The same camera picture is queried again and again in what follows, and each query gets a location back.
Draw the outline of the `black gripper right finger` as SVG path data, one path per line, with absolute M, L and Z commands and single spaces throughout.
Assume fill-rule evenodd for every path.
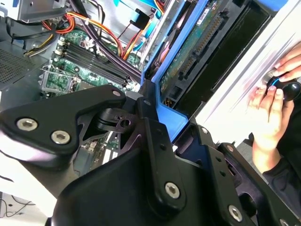
M 215 145 L 209 131 L 189 121 L 191 157 L 205 177 L 212 226 L 299 226 L 300 220 L 230 143 Z

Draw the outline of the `person's left hand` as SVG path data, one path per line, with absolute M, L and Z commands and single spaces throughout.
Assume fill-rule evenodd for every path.
M 273 169 L 281 160 L 277 145 L 284 135 L 294 102 L 284 101 L 282 89 L 260 86 L 252 95 L 246 117 L 253 134 L 253 162 L 260 173 Z

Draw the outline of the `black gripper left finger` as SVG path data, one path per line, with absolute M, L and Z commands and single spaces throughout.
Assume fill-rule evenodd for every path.
M 135 100 L 103 85 L 10 108 L 0 114 L 0 150 L 41 170 L 61 171 L 83 142 L 114 131 L 121 148 L 117 158 L 135 150 L 142 154 L 151 208 L 173 216 L 184 209 L 186 192 L 155 100 L 155 84 L 148 81 Z

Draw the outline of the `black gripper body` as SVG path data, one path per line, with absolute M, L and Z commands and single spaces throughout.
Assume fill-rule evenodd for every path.
M 69 184 L 59 195 L 51 219 L 54 226 L 233 226 L 227 210 L 209 199 L 203 170 L 176 158 L 186 192 L 178 214 L 163 217 L 150 206 L 142 154 L 135 150 Z

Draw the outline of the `person's right hand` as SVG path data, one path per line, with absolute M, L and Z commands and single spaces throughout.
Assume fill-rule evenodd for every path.
M 301 76 L 301 43 L 295 45 L 284 57 L 275 64 L 274 76 L 280 82 L 287 82 Z

